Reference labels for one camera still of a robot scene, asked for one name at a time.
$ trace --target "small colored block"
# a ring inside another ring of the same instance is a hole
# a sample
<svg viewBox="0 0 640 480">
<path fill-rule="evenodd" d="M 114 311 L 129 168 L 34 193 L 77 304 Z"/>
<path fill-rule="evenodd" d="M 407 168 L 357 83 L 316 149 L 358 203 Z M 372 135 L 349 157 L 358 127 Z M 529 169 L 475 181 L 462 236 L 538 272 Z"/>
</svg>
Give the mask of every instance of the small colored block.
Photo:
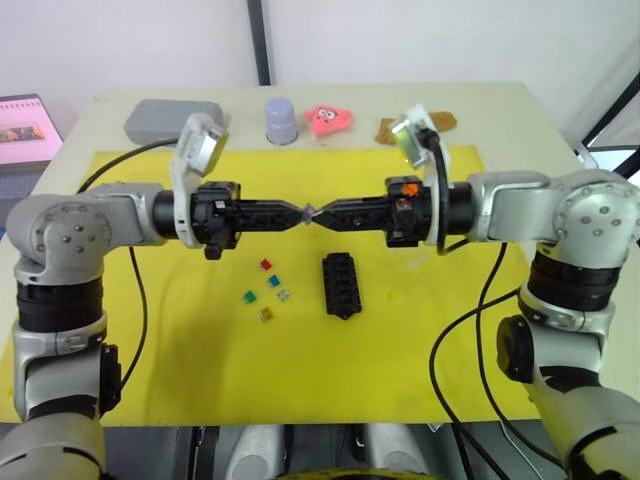
<svg viewBox="0 0 640 480">
<path fill-rule="evenodd" d="M 277 275 L 271 275 L 267 282 L 269 283 L 270 287 L 277 287 L 278 285 L 280 285 L 280 279 Z"/>
<path fill-rule="evenodd" d="M 289 300 L 290 296 L 291 296 L 291 292 L 286 288 L 283 288 L 278 292 L 278 298 L 280 299 L 281 302 L 286 302 L 287 300 Z"/>
<path fill-rule="evenodd" d="M 256 297 L 256 294 L 253 293 L 251 290 L 249 290 L 247 293 L 245 293 L 242 296 L 242 300 L 244 301 L 244 303 L 253 303 L 258 299 L 258 297 Z"/>
<path fill-rule="evenodd" d="M 270 268 L 271 263 L 269 263 L 269 260 L 267 260 L 266 258 L 260 262 L 260 270 L 262 270 L 263 272 L 266 272 Z"/>
<path fill-rule="evenodd" d="M 273 312 L 269 308 L 263 308 L 258 312 L 258 318 L 261 322 L 266 322 L 267 320 L 271 320 L 273 318 Z"/>
</svg>

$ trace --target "gray sponge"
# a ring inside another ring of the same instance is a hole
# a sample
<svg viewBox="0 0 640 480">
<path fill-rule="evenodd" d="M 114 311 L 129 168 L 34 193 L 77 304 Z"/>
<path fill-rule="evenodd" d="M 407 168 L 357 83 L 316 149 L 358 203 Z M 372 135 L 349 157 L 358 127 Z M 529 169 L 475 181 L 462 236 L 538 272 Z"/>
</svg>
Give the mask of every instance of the gray sponge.
<svg viewBox="0 0 640 480">
<path fill-rule="evenodd" d="M 192 113 L 206 113 L 216 123 L 224 125 L 222 109 L 217 103 L 147 98 L 133 109 L 124 131 L 138 145 L 176 138 Z"/>
</svg>

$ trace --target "white wall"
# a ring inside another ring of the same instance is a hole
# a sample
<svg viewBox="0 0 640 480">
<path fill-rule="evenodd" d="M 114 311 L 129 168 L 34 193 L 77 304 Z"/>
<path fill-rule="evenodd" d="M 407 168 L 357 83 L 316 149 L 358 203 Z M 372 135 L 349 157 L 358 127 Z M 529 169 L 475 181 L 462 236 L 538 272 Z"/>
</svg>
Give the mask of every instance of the white wall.
<svg viewBox="0 0 640 480">
<path fill-rule="evenodd" d="M 278 84 L 523 81 L 571 144 L 640 68 L 638 0 L 265 4 Z"/>
<path fill-rule="evenodd" d="M 0 3 L 0 96 L 39 93 L 63 136 L 107 88 L 257 84 L 244 1 Z"/>
</svg>

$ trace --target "yellow mat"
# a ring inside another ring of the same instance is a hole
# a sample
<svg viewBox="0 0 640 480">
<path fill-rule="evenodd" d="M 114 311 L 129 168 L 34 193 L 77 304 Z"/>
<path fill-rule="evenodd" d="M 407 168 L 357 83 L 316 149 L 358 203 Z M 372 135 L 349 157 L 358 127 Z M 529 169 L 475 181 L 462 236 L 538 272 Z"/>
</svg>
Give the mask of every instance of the yellow mat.
<svg viewBox="0 0 640 480">
<path fill-rule="evenodd" d="M 453 147 L 454 180 L 481 171 L 475 148 Z M 92 169 L 115 153 L 96 156 Z M 104 181 L 169 187 L 169 152 L 141 155 Z M 384 180 L 414 174 L 395 149 L 227 152 L 210 179 L 242 184 L 243 198 L 319 207 L 340 197 L 384 194 Z M 355 259 L 362 313 L 343 321 L 325 312 L 321 260 Z M 528 265 L 509 247 L 489 298 L 518 286 Z M 447 257 L 435 249 L 388 249 L 381 232 L 337 233 L 299 225 L 282 233 L 244 234 L 235 250 L 209 262 L 177 241 L 138 248 L 150 327 L 140 363 L 106 425 L 201 425 L 305 422 L 433 422 L 447 418 L 428 378 L 429 350 L 445 325 L 474 307 L 498 253 L 468 245 Z M 280 302 L 258 263 L 269 259 L 292 296 Z M 105 261 L 107 340 L 120 347 L 123 371 L 140 334 L 141 307 L 126 249 Z M 246 305 L 252 289 L 258 301 Z M 269 307 L 275 317 L 262 323 Z M 495 362 L 495 330 L 517 312 L 510 300 L 483 317 L 489 382 L 505 414 L 537 416 L 524 388 Z M 441 348 L 438 376 L 465 421 L 495 418 L 482 392 L 472 320 Z M 2 362 L 0 420 L 17 420 L 11 359 Z"/>
</svg>

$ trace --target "pink sponge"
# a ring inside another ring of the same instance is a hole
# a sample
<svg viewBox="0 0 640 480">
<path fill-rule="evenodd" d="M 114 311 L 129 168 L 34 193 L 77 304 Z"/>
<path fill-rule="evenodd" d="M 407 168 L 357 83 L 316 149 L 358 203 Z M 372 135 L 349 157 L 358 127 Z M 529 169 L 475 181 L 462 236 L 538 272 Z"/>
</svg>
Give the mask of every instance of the pink sponge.
<svg viewBox="0 0 640 480">
<path fill-rule="evenodd" d="M 313 110 L 306 110 L 304 116 L 311 122 L 311 131 L 318 136 L 344 130 L 353 123 L 351 110 L 328 105 L 318 105 Z"/>
</svg>

